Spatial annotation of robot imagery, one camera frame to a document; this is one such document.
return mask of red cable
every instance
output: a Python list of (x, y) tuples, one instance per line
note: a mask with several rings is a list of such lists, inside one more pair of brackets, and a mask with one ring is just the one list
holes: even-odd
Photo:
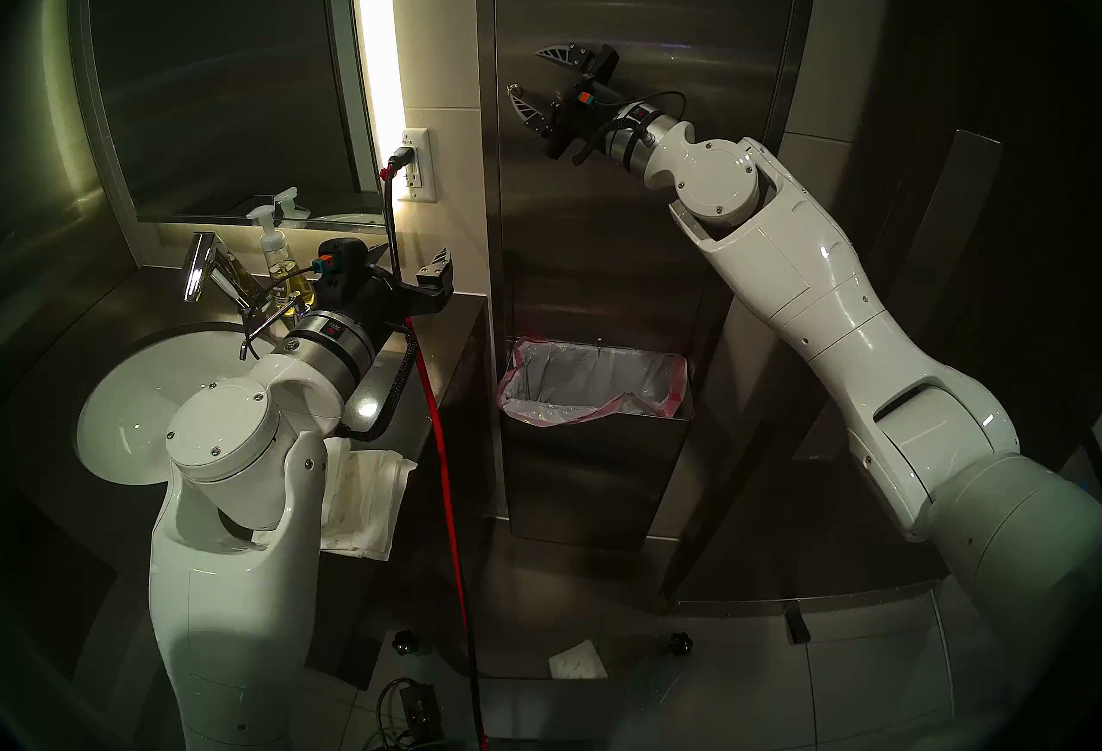
[[(413, 319), (407, 318), (406, 325), (409, 328), (413, 340), (417, 341), (417, 333), (413, 330)], [(474, 636), (471, 634), (471, 624), (467, 620), (466, 587), (463, 580), (463, 567), (460, 564), (460, 540), (455, 535), (455, 513), (452, 508), (452, 481), (447, 472), (447, 450), (444, 448), (444, 425), (440, 420), (440, 408), (436, 406), (436, 396), (432, 391), (432, 380), (429, 379), (429, 368), (421, 354), (421, 343), (417, 342), (417, 372), (421, 377), (421, 387), (424, 389), (424, 399), (429, 404), (429, 417), (432, 419), (432, 431), (436, 437), (436, 453), (440, 454), (440, 485), (444, 496), (444, 521), (447, 523), (447, 543), (452, 550), (452, 571), (455, 573), (455, 592), (460, 598), (460, 614), (463, 616), (463, 632), (467, 639), (467, 656), (472, 664), (471, 670), (471, 696), (474, 705), (475, 732), (478, 734), (478, 748), (487, 751), (486, 730), (482, 721), (482, 706), (478, 702), (478, 669), (474, 661)]]

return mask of white cloth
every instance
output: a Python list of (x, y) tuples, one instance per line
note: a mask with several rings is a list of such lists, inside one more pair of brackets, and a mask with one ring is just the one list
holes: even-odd
[(339, 437), (325, 440), (325, 448), (322, 549), (386, 561), (406, 482), (417, 463), (397, 451), (352, 451), (352, 443)]
[(557, 653), (548, 659), (548, 667), (553, 679), (608, 679), (597, 648), (588, 639), (569, 651)]

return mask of countertop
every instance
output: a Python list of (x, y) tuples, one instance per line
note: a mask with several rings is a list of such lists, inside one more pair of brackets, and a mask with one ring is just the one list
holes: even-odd
[[(204, 291), (196, 304), (180, 296), (179, 270), (137, 270), (68, 328), (0, 405), (8, 428), (8, 478), (65, 532), (136, 582), (148, 577), (150, 530), (165, 485), (114, 484), (89, 472), (76, 454), (76, 420), (99, 379), (139, 347), (208, 322), (239, 330), (235, 307), (216, 288)], [(479, 294), (455, 294), (443, 312), (414, 319), (437, 399), (447, 391), (485, 302)], [(279, 326), (276, 336), (282, 335)], [(404, 345), (404, 337), (396, 335), (380, 352), (346, 405), (350, 427), (367, 427), (359, 407), (367, 400), (381, 403)], [(430, 432), (414, 372), (390, 427), (363, 447), (418, 459)]]

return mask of faucet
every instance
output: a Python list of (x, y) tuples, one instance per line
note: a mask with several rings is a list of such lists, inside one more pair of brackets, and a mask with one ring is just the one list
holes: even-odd
[(252, 326), (252, 317), (258, 312), (263, 312), (268, 307), (271, 296), (260, 281), (252, 277), (244, 265), (237, 260), (234, 251), (227, 247), (216, 232), (196, 232), (192, 235), (192, 243), (187, 247), (187, 257), (184, 259), (184, 300), (196, 302), (203, 294), (203, 287), (209, 277), (214, 285), (219, 287), (237, 304), (237, 310), (241, 314), (241, 325), (245, 330), (245, 341), (241, 342), (240, 358), (251, 352), (256, 357), (257, 352), (252, 347), (256, 340), (264, 330), (277, 322), (284, 312), (293, 310), (294, 321), (309, 312), (309, 307), (301, 297), (294, 294), (285, 304), (282, 304), (277, 312), (268, 315), (263, 322)]
[(194, 304), (203, 296), (207, 277), (237, 304), (242, 317), (267, 304), (268, 289), (252, 277), (216, 232), (196, 232), (184, 259), (184, 300)]

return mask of trash bag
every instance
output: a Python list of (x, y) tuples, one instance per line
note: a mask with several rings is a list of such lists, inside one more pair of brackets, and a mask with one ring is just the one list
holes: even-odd
[(613, 412), (672, 418), (688, 385), (688, 363), (676, 353), (521, 336), (512, 347), (512, 367), (498, 385), (497, 404), (538, 427)]

